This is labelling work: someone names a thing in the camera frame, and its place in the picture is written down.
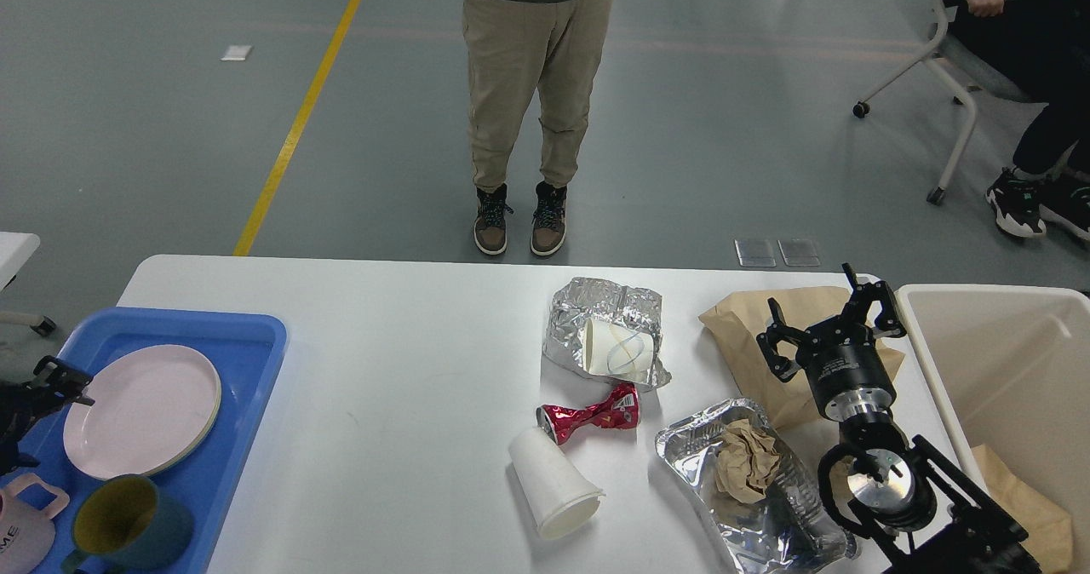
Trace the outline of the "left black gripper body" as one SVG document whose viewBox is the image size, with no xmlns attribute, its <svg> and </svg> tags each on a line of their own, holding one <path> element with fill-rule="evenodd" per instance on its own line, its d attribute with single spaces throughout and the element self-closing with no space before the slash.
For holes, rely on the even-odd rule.
<svg viewBox="0 0 1090 574">
<path fill-rule="evenodd" d="M 20 452 L 20 440 L 35 423 L 29 382 L 1 387 L 1 473 L 39 466 L 39 459 Z"/>
</svg>

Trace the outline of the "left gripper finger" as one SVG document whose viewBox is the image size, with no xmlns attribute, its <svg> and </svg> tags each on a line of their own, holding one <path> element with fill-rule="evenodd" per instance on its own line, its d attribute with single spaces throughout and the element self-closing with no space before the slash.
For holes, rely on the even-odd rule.
<svg viewBox="0 0 1090 574">
<path fill-rule="evenodd" d="M 95 401 L 84 392 L 92 380 L 90 375 L 66 361 L 43 356 L 25 384 L 25 394 L 31 396 L 31 412 L 57 412 L 70 404 L 94 406 Z"/>
</svg>

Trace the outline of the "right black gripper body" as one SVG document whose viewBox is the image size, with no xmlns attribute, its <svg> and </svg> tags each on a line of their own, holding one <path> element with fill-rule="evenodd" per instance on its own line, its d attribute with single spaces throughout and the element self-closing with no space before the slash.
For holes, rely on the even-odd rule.
<svg viewBox="0 0 1090 574">
<path fill-rule="evenodd" d="M 806 377 L 822 418 L 847 422 L 864 412 L 891 414 L 896 389 L 865 323 L 825 319 L 807 327 Z"/>
</svg>

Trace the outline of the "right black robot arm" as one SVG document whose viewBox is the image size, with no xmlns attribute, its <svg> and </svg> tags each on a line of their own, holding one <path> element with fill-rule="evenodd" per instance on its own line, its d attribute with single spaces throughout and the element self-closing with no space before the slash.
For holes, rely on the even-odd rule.
<svg viewBox="0 0 1090 574">
<path fill-rule="evenodd" d="M 892 573 L 1039 573 L 1024 547 L 1028 532 L 921 435 L 894 422 L 896 391 L 877 353 L 881 337 L 903 337 L 883 280 L 861 283 L 841 312 L 806 329 L 787 323 L 770 298 L 770 322 L 756 335 L 780 382 L 806 375 L 822 418 L 840 442 L 818 465 L 820 499 L 845 532 L 882 550 Z"/>
</svg>

